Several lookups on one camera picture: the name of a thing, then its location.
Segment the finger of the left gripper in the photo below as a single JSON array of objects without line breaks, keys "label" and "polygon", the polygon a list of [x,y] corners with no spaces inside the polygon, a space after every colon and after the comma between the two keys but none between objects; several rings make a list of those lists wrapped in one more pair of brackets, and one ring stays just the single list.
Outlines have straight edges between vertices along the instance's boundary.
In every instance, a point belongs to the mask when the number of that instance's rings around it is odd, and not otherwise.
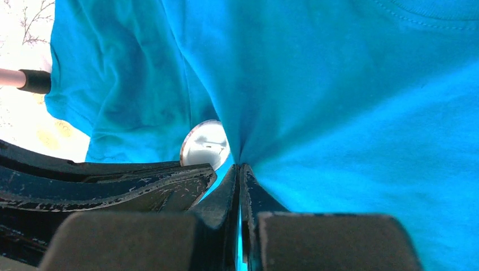
[{"label": "finger of the left gripper", "polygon": [[210,165],[75,163],[1,142],[1,256],[31,266],[81,211],[182,212],[216,181]]}]

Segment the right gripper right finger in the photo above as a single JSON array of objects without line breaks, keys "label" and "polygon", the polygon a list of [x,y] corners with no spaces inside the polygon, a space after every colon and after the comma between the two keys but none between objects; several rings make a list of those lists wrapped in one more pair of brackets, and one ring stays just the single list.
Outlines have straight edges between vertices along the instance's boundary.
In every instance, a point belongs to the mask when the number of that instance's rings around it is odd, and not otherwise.
[{"label": "right gripper right finger", "polygon": [[422,270],[402,224],[385,214],[287,210],[239,167],[243,262],[248,270]]}]

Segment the blue t-shirt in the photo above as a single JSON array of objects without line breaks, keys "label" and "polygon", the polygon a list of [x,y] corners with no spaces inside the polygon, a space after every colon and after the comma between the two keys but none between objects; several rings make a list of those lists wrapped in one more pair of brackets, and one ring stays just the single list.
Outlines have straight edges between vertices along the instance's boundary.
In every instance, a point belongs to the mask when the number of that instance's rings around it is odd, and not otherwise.
[{"label": "blue t-shirt", "polygon": [[50,114],[86,161],[230,162],[296,212],[381,212],[426,270],[478,269],[477,1],[57,1]]}]

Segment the round white pin badge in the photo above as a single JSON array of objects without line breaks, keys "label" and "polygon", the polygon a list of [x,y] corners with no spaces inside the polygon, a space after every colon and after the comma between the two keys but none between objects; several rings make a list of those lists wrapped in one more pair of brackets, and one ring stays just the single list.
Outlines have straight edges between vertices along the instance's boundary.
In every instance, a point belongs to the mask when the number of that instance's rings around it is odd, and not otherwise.
[{"label": "round white pin badge", "polygon": [[195,126],[184,139],[180,164],[209,164],[216,171],[226,162],[229,154],[230,145],[222,123],[207,120]]}]

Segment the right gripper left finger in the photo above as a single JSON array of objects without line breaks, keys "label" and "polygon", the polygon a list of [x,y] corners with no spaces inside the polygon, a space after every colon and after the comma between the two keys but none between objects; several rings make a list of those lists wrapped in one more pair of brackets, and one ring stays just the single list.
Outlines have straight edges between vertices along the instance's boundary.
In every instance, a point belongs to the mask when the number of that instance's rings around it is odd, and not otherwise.
[{"label": "right gripper left finger", "polygon": [[40,270],[236,270],[238,166],[181,213],[78,212],[59,227]]}]

